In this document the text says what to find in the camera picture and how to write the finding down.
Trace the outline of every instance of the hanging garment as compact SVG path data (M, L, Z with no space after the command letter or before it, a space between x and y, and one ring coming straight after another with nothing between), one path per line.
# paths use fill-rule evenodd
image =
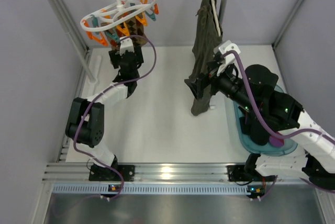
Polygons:
M101 26L106 26L108 23L101 23ZM143 37L146 37L144 34L144 26L142 23L136 20L135 17L130 18L126 21L126 25L128 27L130 35L140 35ZM125 35L122 34L119 30L110 29L105 31L105 35L107 36L108 41L110 42L111 49L112 50L119 50L119 44L111 38L109 35L117 33L118 37L124 37ZM143 38L139 37L133 37L131 38L134 46L143 46L147 43L147 41Z
M211 0L202 0L201 8L197 12L197 32L192 52L195 57L195 64L192 74L189 76L191 81L195 81L200 73L207 72L206 63L213 58L213 50L222 42L221 36L218 36L218 31L214 21L213 9ZM209 108L210 102L210 86L204 90L204 97L200 100L194 99L191 113L198 116L204 113Z

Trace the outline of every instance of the white table surface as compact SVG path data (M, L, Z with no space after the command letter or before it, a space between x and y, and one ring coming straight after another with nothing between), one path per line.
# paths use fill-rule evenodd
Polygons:
M270 45L239 46L244 67L262 64L282 77ZM107 146L119 162L127 163L236 163L245 162L249 153L243 148L236 128L232 102L223 94L215 96L216 107L197 117L191 114L193 95L184 83L192 72L192 47L157 47L157 65L138 82L134 94L105 112ZM93 50L90 68L98 55L102 63L95 91L86 78L82 97L103 90L117 74L107 48ZM140 75L153 63L153 51L142 48L144 64ZM86 162L71 141L67 162ZM292 155L303 154L298 147Z

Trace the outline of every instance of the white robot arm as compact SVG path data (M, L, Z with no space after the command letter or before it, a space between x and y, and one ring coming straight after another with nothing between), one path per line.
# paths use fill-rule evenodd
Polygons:
M119 101L133 94L137 87L137 82L133 80L139 78L138 68L143 63L140 46L134 47L130 38L125 40L121 38L119 50L110 51L109 56L114 68L119 68L118 75L113 80L113 83L108 86L112 88L87 98L75 98L65 130L65 134L69 138L75 139L75 134L84 112L89 104L94 101L79 130L76 148L100 161L93 159L94 165L91 167L91 171L93 169L95 177L101 180L112 180L115 176L115 173L103 166L102 163L114 169L117 169L118 166L116 156L106 145L104 113L109 111Z
M248 115L248 120L240 120L242 132L256 144L265 145L270 136L278 136L279 133L292 135L287 138L306 151L303 156L251 154L245 163L245 172L251 177L299 177L321 188L335 190L334 138L311 119L298 101L274 90L277 75L259 64L251 65L244 71L239 53L236 44L230 41L222 43L214 49L213 61L207 63L208 72L200 74L195 82L185 80L185 83L196 99L201 99L204 88L211 85L212 95L222 92L239 104ZM243 79L238 77L238 69L233 64L235 60Z

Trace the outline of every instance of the clothespin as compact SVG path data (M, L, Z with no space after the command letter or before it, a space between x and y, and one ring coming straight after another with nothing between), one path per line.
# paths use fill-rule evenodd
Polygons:
M115 28L113 28L114 33L110 33L109 31L106 31L106 36L108 36L110 39L114 40L116 43L120 43L119 35L117 34Z
M156 15L158 15L159 14L159 10L158 10L158 5L157 5L157 3L154 5L154 13L156 14Z
M99 22L98 22L98 18L96 18L94 15L91 15L92 18L92 25L94 28L99 27Z
M102 12L107 12L105 9L101 10ZM105 16L105 18L110 19L110 16Z
M147 3L148 3L148 0L144 0L144 1L143 1L143 0L140 0L140 2L143 3L143 4L147 4ZM146 11L146 15L149 16L151 20L156 21L156 16L155 16L155 14L157 14L157 15L159 14L158 5L155 4L155 5L154 5L154 9L151 8L150 10L152 11L152 13L149 14L149 12Z
M127 27L127 24L126 24L125 21L124 21L124 28L121 27L121 25L117 25L116 28L117 28L118 31L120 31L122 34L124 34L126 37L130 36L129 30L128 30L128 27Z
M139 21L140 23L142 23L144 26L148 25L148 22L147 22L147 19L146 19L146 16L145 16L144 12L142 12L142 18L139 17L139 16L135 16L135 18L136 18L137 21Z
M84 25L89 28L88 26L88 22L86 20L84 20ZM100 34L100 38L97 38L95 37L92 32L90 31L86 31L87 35L88 35L88 38L90 38L91 40L95 40L97 41L98 43L101 43L103 46L107 47L108 46L108 42L106 41L105 37L104 37L104 34L102 32L99 32Z

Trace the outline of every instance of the blue basket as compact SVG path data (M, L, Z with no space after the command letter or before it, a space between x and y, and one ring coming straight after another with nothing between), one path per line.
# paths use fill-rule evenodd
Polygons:
M278 85L275 87L275 90L278 92L284 92ZM292 139L285 139L284 145L282 147L274 147L270 143L267 143L266 145L258 145L254 143L248 135L242 133L239 118L244 117L244 115L238 107L239 105L234 102L236 124L239 132L240 141L243 147L248 152L265 154L268 156L282 156L293 152L297 148L298 144Z

